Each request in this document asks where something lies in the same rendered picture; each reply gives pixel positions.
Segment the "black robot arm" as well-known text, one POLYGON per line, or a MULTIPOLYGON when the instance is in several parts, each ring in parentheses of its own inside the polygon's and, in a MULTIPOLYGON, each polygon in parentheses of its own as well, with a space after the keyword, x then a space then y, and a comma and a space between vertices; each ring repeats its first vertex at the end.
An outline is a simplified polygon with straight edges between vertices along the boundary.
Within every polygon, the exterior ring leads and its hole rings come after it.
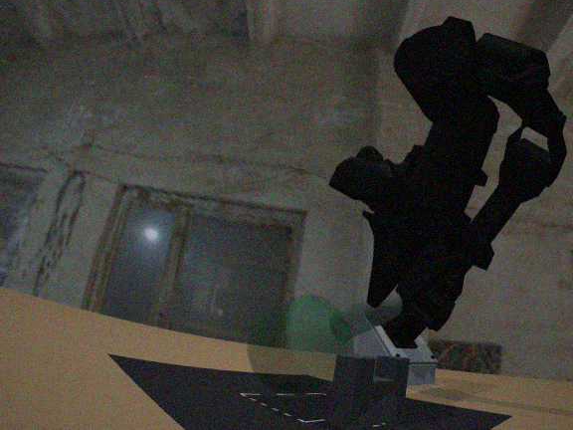
MULTIPOLYGON (((454 137, 483 159, 500 117, 488 96, 522 118, 507 139, 498 185, 468 227, 491 243, 520 203, 538 197, 557 178, 567 155, 562 131, 567 117, 547 91, 551 74, 545 52, 491 33, 476 41, 472 22, 464 19, 449 16, 443 23, 403 40, 395 73, 433 123, 429 135, 454 137), (526 127, 548 138, 549 151, 520 139, 526 127)), ((381 324, 396 348, 417 348, 415 339, 426 327, 443 327, 472 266, 457 268, 381 324)))

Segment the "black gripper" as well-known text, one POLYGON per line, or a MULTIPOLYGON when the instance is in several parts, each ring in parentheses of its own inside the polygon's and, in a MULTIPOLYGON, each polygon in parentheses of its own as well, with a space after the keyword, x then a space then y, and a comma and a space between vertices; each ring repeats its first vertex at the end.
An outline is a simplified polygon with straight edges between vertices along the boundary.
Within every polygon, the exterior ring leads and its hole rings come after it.
POLYGON ((472 218, 465 214, 475 185, 488 179, 482 155, 433 134, 410 155, 417 159, 411 178, 388 162, 351 156, 329 182, 351 199, 379 203, 374 214, 363 211, 374 234, 367 304, 377 308, 398 285, 401 312, 467 263, 487 271, 494 255, 491 243, 468 229, 472 218))

